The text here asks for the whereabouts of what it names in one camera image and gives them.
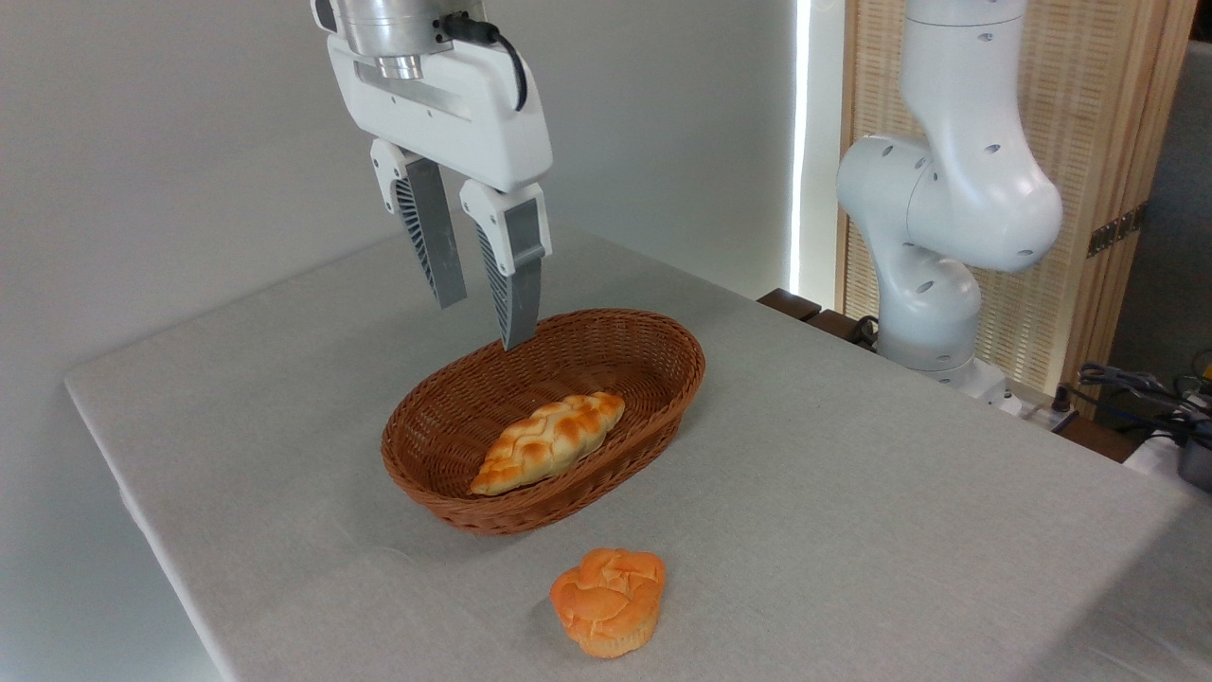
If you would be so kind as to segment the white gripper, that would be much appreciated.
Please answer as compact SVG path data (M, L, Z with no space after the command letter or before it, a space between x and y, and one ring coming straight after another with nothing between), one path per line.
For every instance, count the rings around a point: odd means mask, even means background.
M519 107L514 61L494 45L421 56L416 81L383 78L335 34L328 56L351 121L378 137L368 157L385 211L401 220L441 308L467 290L440 165L471 177L461 204L476 225L502 346L524 345L541 319L542 260L551 254L536 183L551 170L551 144L531 70Z

